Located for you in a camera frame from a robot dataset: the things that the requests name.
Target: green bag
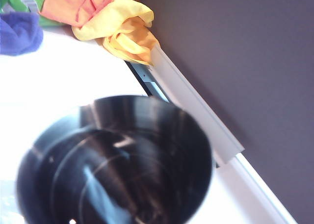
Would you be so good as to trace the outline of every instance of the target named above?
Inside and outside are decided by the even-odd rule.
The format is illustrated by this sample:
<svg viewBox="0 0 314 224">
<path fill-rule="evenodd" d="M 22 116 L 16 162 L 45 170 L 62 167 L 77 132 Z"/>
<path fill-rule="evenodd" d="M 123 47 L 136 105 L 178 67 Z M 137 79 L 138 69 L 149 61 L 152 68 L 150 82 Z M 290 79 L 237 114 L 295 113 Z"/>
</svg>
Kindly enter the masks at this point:
<svg viewBox="0 0 314 224">
<path fill-rule="evenodd" d="M 0 13 L 41 11 L 45 0 L 0 0 Z M 63 25 L 63 23 L 49 20 L 43 16 L 39 19 L 40 26 Z"/>
</svg>

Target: white trim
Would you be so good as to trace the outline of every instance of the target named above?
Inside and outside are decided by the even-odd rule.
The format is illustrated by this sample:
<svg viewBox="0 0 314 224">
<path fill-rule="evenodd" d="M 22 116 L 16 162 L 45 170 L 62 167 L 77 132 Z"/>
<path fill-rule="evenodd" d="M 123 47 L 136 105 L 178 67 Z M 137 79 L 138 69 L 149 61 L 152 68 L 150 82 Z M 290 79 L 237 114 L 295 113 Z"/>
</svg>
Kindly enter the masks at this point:
<svg viewBox="0 0 314 224">
<path fill-rule="evenodd" d="M 240 142 L 158 46 L 152 51 L 152 61 L 154 66 L 149 69 L 152 76 L 167 97 L 191 114 L 200 124 L 210 138 L 214 157 L 219 164 L 227 163 L 244 150 Z"/>
<path fill-rule="evenodd" d="M 260 175 L 256 172 L 256 170 L 252 167 L 252 165 L 247 161 L 247 159 L 241 154 L 237 154 L 236 160 L 240 163 L 243 169 L 251 177 L 251 180 L 255 182 L 255 186 L 260 189 L 263 195 L 270 202 L 272 207 L 281 216 L 281 218 L 287 224 L 297 224 L 296 220 L 293 216 L 287 211 L 284 205 L 280 202 L 280 200 L 275 196 L 275 194 L 271 191 L 271 189 L 267 186 L 264 180 L 260 177 Z"/>
</svg>

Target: white surface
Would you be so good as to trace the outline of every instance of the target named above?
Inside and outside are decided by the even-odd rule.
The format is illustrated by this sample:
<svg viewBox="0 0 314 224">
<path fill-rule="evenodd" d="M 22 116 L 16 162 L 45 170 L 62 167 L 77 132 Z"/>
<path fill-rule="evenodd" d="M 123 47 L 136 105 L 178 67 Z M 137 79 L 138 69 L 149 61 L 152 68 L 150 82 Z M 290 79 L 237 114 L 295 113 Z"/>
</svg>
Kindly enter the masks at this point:
<svg viewBox="0 0 314 224">
<path fill-rule="evenodd" d="M 42 130 L 68 109 L 93 99 L 146 95 L 124 61 L 95 41 L 83 43 L 70 33 L 45 31 L 39 51 L 0 56 L 0 224 L 24 224 L 14 180 L 22 156 Z M 284 223 L 243 174 L 235 159 L 216 170 L 189 224 Z"/>
<path fill-rule="evenodd" d="M 158 46 L 152 51 L 152 61 L 151 74 L 168 98 L 190 113 L 203 128 L 210 138 L 216 161 L 227 163 L 241 152 L 243 146 L 240 142 Z"/>
</svg>

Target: yellow cloth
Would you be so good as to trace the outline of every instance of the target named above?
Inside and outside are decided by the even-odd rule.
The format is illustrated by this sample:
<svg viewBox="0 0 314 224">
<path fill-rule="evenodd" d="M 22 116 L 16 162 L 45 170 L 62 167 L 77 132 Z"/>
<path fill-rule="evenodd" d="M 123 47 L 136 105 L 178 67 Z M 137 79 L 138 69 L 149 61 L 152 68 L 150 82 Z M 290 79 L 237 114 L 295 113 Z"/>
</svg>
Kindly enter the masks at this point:
<svg viewBox="0 0 314 224">
<path fill-rule="evenodd" d="M 146 28 L 153 11 L 133 0 L 113 0 L 82 27 L 72 27 L 82 41 L 104 38 L 103 47 L 126 61 L 152 65 L 151 50 L 158 40 Z"/>
</svg>

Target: white countertop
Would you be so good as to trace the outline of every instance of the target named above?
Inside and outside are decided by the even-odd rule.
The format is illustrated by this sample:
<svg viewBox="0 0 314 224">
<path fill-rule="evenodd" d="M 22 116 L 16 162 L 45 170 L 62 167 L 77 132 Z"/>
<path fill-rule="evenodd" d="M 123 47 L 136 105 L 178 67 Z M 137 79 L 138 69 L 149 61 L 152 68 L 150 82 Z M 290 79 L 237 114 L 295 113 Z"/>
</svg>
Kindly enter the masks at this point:
<svg viewBox="0 0 314 224">
<path fill-rule="evenodd" d="M 44 31 L 37 52 L 0 56 L 0 224 L 24 224 L 15 203 L 20 160 L 38 135 L 72 107 L 114 95 L 143 95 L 125 62 L 69 27 Z M 208 195 L 189 224 L 272 224 L 234 167 L 215 171 Z"/>
</svg>

